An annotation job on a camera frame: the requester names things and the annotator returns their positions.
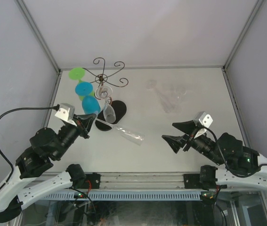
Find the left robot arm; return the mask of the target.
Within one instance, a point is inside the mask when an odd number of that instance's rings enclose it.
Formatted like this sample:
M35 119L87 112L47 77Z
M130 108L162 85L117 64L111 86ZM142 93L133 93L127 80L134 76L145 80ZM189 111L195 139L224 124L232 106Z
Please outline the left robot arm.
M61 160L78 137L89 138L96 119L94 113L74 115L72 123L66 122L58 133L51 128L41 128L30 139L28 147L16 160L13 173L0 184L0 223L18 217L36 201L68 188L85 185L86 174L79 164L70 164L65 171L46 181L29 187L29 184Z

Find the aluminium front rail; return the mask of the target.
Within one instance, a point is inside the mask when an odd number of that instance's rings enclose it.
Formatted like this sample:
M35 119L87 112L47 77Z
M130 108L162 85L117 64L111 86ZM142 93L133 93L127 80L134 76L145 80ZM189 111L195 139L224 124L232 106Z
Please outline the aluminium front rail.
M182 190L186 172L98 173L98 190Z

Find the clear champagne flute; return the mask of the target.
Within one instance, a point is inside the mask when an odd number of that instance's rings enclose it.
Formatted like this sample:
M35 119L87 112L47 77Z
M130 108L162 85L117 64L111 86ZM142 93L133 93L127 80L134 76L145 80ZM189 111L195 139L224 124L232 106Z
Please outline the clear champagne flute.
M100 85L95 91L95 97L104 100L103 116L106 122L112 124L116 121L115 110L111 106L113 90L109 86Z

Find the blue plastic wine glass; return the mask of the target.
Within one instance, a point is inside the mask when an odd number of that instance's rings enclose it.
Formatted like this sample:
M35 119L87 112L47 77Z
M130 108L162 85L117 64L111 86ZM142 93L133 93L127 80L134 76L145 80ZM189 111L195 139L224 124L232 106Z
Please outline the blue plastic wine glass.
M101 111L98 100L94 97L93 86L89 82L80 82L75 87L75 93L81 97L81 106L85 114L98 115Z

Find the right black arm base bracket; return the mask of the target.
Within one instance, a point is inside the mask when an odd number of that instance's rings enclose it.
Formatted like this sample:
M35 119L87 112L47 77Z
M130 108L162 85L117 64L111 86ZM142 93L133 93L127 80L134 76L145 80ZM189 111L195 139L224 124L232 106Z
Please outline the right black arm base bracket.
M189 173L183 175L185 189L201 189L200 174Z

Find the green plastic wine glass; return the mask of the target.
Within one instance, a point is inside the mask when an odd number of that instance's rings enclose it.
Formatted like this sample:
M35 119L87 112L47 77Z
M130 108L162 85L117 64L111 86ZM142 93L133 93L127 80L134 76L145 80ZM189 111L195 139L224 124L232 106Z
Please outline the green plastic wine glass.
M79 100L83 100L86 96L94 96L93 86L90 82L84 81L85 69L76 67L69 71L68 76L71 80L77 81L77 85L74 88L75 94L79 97Z

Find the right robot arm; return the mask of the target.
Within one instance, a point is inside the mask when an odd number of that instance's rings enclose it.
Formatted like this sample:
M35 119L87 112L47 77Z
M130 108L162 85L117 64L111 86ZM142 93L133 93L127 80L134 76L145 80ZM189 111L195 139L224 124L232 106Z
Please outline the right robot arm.
M267 158L243 145L241 140L223 133L216 137L207 121L175 122L173 127L182 136L162 135L174 153L194 149L214 166L201 166L198 181L185 176L188 188L199 186L204 190L231 186L257 188L267 191Z

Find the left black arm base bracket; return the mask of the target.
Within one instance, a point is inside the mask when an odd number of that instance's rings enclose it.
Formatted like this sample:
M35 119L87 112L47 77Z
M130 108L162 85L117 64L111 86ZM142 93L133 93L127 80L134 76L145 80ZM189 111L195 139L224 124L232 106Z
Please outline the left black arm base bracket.
M87 173L86 180L83 184L83 189L99 189L101 182L101 175L98 173Z

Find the copper wire wine glass rack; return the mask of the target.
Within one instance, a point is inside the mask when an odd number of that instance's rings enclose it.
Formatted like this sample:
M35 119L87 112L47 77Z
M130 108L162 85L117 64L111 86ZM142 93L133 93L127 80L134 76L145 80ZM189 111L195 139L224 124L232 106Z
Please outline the copper wire wine glass rack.
M87 72L94 76L93 82L98 84L94 97L97 100L104 101L104 107L99 113L95 125L100 131L108 132L113 129L113 125L117 124L127 112L127 106L123 101L113 100L112 88L124 88L129 84L129 81L127 78L124 77L119 78L119 85L108 81L109 78L113 77L125 68L125 63L123 61L116 61L114 63L113 66L117 69L117 71L113 72L110 75L105 74L106 61L104 58L97 57L93 60L94 65L97 65L100 62L103 62L103 68L101 73L94 74L90 70L87 70Z

